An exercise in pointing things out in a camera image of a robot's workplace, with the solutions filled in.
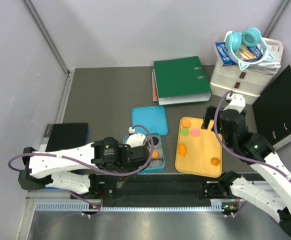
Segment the black sandwich cookie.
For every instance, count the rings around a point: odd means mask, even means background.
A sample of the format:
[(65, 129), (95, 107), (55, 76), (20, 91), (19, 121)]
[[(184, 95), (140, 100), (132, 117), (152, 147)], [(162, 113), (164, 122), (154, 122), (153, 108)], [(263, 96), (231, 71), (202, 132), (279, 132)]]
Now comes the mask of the black sandwich cookie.
[(156, 137), (156, 136), (153, 136), (152, 137), (152, 141), (153, 141), (153, 145), (154, 146), (157, 146), (159, 144), (159, 142), (160, 142), (159, 138)]

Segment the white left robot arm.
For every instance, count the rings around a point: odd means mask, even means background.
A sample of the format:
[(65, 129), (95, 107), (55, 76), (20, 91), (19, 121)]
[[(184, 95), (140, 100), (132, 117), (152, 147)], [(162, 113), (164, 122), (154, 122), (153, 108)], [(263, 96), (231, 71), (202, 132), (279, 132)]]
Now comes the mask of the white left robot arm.
[(149, 133), (128, 130), (126, 143), (106, 137), (86, 145), (52, 152), (39, 152), (32, 147), (23, 150), (24, 169), (18, 174), (23, 190), (34, 191), (59, 188), (94, 198), (99, 186), (92, 175), (78, 174), (78, 170), (93, 170), (113, 177), (128, 177), (148, 167), (154, 152)]

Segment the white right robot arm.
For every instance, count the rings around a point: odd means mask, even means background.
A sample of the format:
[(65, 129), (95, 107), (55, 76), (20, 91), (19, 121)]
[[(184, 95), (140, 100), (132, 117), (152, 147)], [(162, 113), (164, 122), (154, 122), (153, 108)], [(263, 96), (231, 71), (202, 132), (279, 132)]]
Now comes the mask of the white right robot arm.
[(211, 199), (238, 197), (268, 214), (291, 238), (291, 172), (265, 137), (250, 132), (246, 125), (246, 100), (241, 94), (226, 92), (217, 106), (208, 106), (201, 129), (212, 131), (223, 150), (247, 163), (273, 189), (270, 194), (242, 174), (228, 171), (216, 183), (203, 186)]

